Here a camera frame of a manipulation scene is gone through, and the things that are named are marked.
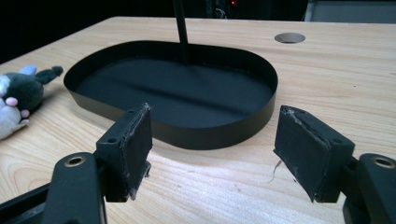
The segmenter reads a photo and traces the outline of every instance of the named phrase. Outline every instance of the stuffed animal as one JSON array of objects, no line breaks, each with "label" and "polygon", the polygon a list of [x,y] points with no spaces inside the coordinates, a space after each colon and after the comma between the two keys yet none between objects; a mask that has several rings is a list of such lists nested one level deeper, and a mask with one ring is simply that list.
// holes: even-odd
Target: stuffed animal
[{"label": "stuffed animal", "polygon": [[18,103],[15,98],[8,98],[7,102],[10,105],[0,98],[0,140],[7,138],[29,122],[29,119],[21,120],[20,110],[15,106]]},{"label": "stuffed animal", "polygon": [[17,108],[20,111],[32,112],[43,100],[43,85],[60,76],[63,71],[61,66],[54,66],[37,74],[27,74],[35,73],[35,67],[26,66],[19,73],[3,74],[0,76],[0,97],[4,101],[13,97],[18,100]]}]

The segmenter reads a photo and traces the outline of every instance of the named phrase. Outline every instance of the wooden tabletop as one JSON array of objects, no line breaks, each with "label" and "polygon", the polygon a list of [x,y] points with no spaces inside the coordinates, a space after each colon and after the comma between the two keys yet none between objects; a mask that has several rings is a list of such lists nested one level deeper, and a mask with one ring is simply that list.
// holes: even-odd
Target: wooden tabletop
[{"label": "wooden tabletop", "polygon": [[[190,43],[249,50],[277,71],[276,108],[247,141],[186,150],[154,140],[150,177],[135,201],[107,203],[109,223],[342,223],[342,204],[311,203],[273,152],[281,105],[301,108],[368,152],[396,158],[396,24],[187,20]],[[298,44],[275,41],[282,33]],[[175,19],[112,18],[0,65],[65,72],[99,49],[134,40],[177,42]],[[0,142],[0,203],[50,182],[54,164],[94,152],[114,122],[80,108],[63,84],[45,86],[28,127]]]}]

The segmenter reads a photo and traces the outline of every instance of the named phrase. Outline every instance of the black rod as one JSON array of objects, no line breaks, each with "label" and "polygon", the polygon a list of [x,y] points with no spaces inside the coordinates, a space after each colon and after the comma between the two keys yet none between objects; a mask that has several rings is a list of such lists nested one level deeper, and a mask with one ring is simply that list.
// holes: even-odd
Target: black rod
[{"label": "black rod", "polygon": [[189,63],[189,40],[187,38],[186,21],[183,10],[183,0],[174,0],[175,15],[177,20],[178,37],[180,39],[181,57],[183,63]]}]

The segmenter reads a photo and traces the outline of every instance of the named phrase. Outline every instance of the black oval tray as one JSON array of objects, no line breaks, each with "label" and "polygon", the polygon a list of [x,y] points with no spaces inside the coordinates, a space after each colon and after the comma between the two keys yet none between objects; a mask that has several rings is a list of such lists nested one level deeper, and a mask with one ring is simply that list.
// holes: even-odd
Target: black oval tray
[{"label": "black oval tray", "polygon": [[153,136],[177,147],[213,149],[242,142],[271,118],[274,67],[241,49],[134,41],[102,49],[75,64],[64,85],[81,107],[117,120],[151,105]]}]

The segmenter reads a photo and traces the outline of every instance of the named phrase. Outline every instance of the dark background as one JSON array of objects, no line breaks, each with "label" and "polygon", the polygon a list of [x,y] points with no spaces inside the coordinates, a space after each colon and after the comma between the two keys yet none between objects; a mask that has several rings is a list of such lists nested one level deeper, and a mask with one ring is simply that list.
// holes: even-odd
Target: dark background
[{"label": "dark background", "polygon": [[[206,2],[185,0],[189,18],[210,18]],[[308,0],[224,1],[228,19],[300,21]],[[1,0],[0,63],[114,16],[174,17],[172,0]]]}]

